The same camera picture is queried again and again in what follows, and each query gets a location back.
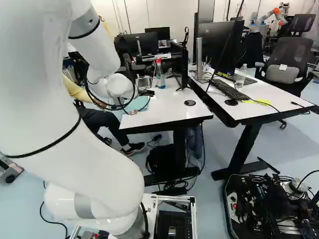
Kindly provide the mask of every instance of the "water bottle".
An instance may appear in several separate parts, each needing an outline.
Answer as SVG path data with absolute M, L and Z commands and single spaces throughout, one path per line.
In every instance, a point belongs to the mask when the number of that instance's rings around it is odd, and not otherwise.
M 245 83 L 245 79 L 246 79 L 246 75 L 247 75 L 247 64 L 244 64 L 239 71 L 241 72 L 241 74 L 237 74 L 237 79 L 235 82 L 235 86 L 236 88 L 242 88 L 244 86 Z
M 165 76 L 164 76 L 164 73 L 163 73 L 163 69 L 161 67 L 161 58 L 157 59 L 156 60 L 156 69 L 157 69 L 157 80 L 158 80 L 158 83 L 156 85 L 156 87 L 160 88 L 160 89 L 164 89 L 165 88 Z

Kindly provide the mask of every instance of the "light blue floor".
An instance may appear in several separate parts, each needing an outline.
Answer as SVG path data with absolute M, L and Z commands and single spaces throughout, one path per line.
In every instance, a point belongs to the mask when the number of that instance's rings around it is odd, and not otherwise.
M 319 84 L 310 83 L 302 97 L 319 104 Z M 279 129 L 280 123 L 273 122 L 262 127 L 255 146 L 249 155 L 249 161 L 257 156 L 267 160 L 278 168 L 282 175 L 304 177 L 308 172 L 319 169 L 319 116 L 301 115 L 287 119 L 286 130 Z M 233 154 L 243 126 L 227 128 L 218 119 L 207 120 L 203 124 L 206 145 L 206 168 L 198 177 L 194 188 L 189 192 L 197 199 L 198 238 L 229 238 L 223 204 L 221 201 L 222 182 L 214 182 L 210 172 L 226 167 Z M 111 136 L 107 129 L 101 133 Z M 130 135 L 131 141 L 149 141 L 151 134 Z M 169 142 L 169 134 L 163 133 L 161 144 Z M 114 140 L 114 148 L 119 145 Z M 133 160 L 146 174 L 145 158 L 149 148 Z M 307 183 L 313 192 L 319 190 L 319 174 L 313 174 Z M 148 187 L 146 192 L 157 191 L 157 187 Z M 64 229 L 58 225 L 47 224 L 39 216 L 39 207 L 43 200 L 42 180 L 23 172 L 11 184 L 0 184 L 0 238 L 24 239 L 63 239 Z M 44 216 L 52 217 L 44 208 Z

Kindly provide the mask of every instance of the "yellow shirt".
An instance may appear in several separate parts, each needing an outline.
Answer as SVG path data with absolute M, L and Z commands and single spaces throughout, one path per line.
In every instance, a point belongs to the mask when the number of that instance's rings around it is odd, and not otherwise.
M 76 85 L 73 81 L 71 81 L 68 77 L 63 75 L 63 83 L 69 92 L 70 96 L 75 98 L 76 100 L 83 101 L 86 103 L 93 103 L 88 93 L 78 85 Z

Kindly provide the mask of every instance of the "black sneaker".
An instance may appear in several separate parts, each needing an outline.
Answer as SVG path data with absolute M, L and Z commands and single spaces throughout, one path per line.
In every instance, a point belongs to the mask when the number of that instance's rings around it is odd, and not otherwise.
M 144 149 L 145 143 L 141 142 L 141 143 L 129 143 L 129 146 L 131 147 L 128 150 L 124 150 L 121 149 L 121 152 L 125 155 L 125 156 L 131 156 L 137 152 L 140 152 Z

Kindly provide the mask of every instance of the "desk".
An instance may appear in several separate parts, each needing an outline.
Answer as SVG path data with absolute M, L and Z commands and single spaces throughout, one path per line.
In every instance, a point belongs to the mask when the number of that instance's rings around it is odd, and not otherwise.
M 212 119 L 213 115 L 193 90 L 186 88 L 177 92 L 179 84 L 175 78 L 166 79 L 165 89 L 156 88 L 155 85 L 156 82 L 153 81 L 150 90 L 155 91 L 155 96 L 151 97 L 148 109 L 132 116 L 123 115 L 120 129 L 126 134 L 173 131 L 173 140 L 176 146 L 175 159 L 184 168 L 186 162 L 185 128 Z M 186 106 L 184 104 L 186 100 L 194 100 L 196 104 Z M 174 175 L 173 178 L 168 179 L 148 175 L 144 177 L 145 186 L 180 177 L 196 176 L 197 173 L 198 167 L 190 167 L 186 168 L 181 175 Z
M 190 65 L 189 70 L 196 70 L 196 66 Z M 209 68 L 208 71 L 213 73 L 214 70 Z M 238 75 L 242 74 L 237 69 L 235 73 Z M 190 83 L 192 89 L 227 127 L 236 127 L 240 123 L 245 125 L 228 168 L 212 172 L 211 175 L 214 180 L 227 179 L 231 174 L 243 174 L 266 169 L 268 166 L 261 161 L 244 164 L 261 126 L 264 123 L 282 120 L 319 109 L 318 106 L 308 101 L 250 76 L 247 77 L 256 80 L 257 83 L 244 86 L 240 91 L 254 100 L 264 99 L 271 101 L 271 105 L 276 107 L 280 113 L 270 106 L 257 103 L 248 104 L 239 102 L 237 106 L 228 106 L 225 104 L 225 100 L 229 99 L 227 96 L 220 95 L 223 93 L 213 86 L 210 86 L 208 93 L 206 93 L 208 83 L 199 83 L 193 78 L 193 75 L 194 73 L 192 72 L 188 73 L 188 76 L 192 79 Z M 219 78 L 234 87 L 231 81 Z M 291 102 L 296 102 L 304 108 L 293 105 Z

